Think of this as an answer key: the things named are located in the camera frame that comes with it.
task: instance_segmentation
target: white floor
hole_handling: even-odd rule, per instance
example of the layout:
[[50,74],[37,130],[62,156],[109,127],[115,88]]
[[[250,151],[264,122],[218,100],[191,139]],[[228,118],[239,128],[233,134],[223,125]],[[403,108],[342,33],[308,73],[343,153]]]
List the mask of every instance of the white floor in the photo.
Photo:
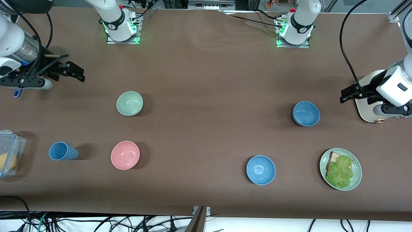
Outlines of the white floor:
[[[117,217],[114,220],[121,220],[124,217]],[[72,218],[75,220],[103,220],[104,218]],[[132,225],[137,225],[143,217],[132,217]],[[159,216],[152,219],[147,225],[154,225],[159,222],[169,220],[169,216]],[[276,218],[208,218],[205,232],[215,232],[222,230],[222,232],[307,232],[311,219],[276,219]],[[177,220],[175,225],[177,228],[189,224],[189,219]],[[354,232],[365,232],[367,221],[364,220],[350,220]],[[62,221],[59,225],[67,232],[92,232],[99,223],[90,222],[71,222]],[[22,225],[21,220],[0,220],[0,232],[16,231]],[[344,222],[347,230],[350,231],[349,226]],[[97,232],[109,231],[110,223],[103,224]],[[24,232],[28,231],[28,226],[25,227]],[[154,227],[151,232],[163,232],[165,228],[162,226]],[[312,232],[344,232],[341,228],[339,220],[325,220],[317,219],[312,227]],[[394,221],[372,221],[369,228],[370,232],[410,232],[412,231],[412,222],[394,222]],[[128,232],[126,227],[118,227],[113,232]]]

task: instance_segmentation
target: green bowl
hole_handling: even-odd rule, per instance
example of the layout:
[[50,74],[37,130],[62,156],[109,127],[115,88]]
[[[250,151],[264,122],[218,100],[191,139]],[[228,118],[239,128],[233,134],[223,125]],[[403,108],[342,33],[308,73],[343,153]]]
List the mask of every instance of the green bowl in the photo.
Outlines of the green bowl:
[[143,109],[142,96],[134,91],[120,95],[116,102],[117,111],[124,116],[135,116]]
[[[336,152],[339,155],[344,155],[344,156],[349,156],[351,158],[351,160],[353,160],[353,164],[352,164],[352,171],[353,171],[353,177],[351,178],[351,182],[349,184],[349,186],[345,187],[345,188],[338,188],[335,187],[333,185],[331,185],[327,180],[326,180],[326,166],[328,165],[328,161],[330,158],[330,153],[331,152]],[[319,164],[319,168],[321,170],[321,175],[323,177],[323,179],[326,181],[326,183],[328,183],[330,186],[332,186],[333,188],[337,189],[337,190],[342,190],[342,191],[349,191],[352,190],[354,188],[356,188],[359,183],[361,182],[362,179],[362,168],[361,168],[361,164],[359,163],[359,160],[349,151],[342,149],[342,148],[332,148],[327,150],[321,157],[321,161]]]

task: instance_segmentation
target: bread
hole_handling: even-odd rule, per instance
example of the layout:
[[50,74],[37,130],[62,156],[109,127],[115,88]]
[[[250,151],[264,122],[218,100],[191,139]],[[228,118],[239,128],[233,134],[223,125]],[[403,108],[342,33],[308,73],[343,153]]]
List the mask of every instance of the bread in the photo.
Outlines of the bread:
[[330,174],[329,164],[330,164],[331,162],[336,162],[336,160],[337,160],[337,158],[339,158],[339,156],[341,156],[341,155],[339,155],[339,154],[336,153],[336,152],[331,152],[331,153],[330,153],[330,158],[329,158],[329,161],[328,161],[328,165],[326,166],[326,170],[327,170],[326,175],[329,175],[329,174]]

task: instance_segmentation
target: lettuce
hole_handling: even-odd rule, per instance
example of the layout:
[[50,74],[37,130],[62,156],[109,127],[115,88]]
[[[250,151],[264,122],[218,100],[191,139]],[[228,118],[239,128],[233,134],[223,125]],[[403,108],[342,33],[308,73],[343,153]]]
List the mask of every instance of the lettuce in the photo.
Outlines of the lettuce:
[[336,162],[329,164],[330,174],[326,176],[326,180],[338,188],[349,186],[353,177],[353,171],[349,168],[351,165],[352,160],[349,156],[339,156]]

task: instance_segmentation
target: blue bowl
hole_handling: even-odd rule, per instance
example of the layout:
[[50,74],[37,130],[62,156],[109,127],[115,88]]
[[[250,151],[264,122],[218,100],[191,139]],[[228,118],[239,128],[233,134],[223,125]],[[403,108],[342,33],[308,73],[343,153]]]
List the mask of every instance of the blue bowl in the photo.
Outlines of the blue bowl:
[[312,102],[299,102],[293,108],[293,119],[301,126],[313,126],[319,122],[321,114]]
[[246,166],[246,173],[253,183],[267,185],[275,178],[276,168],[266,156],[254,156]]

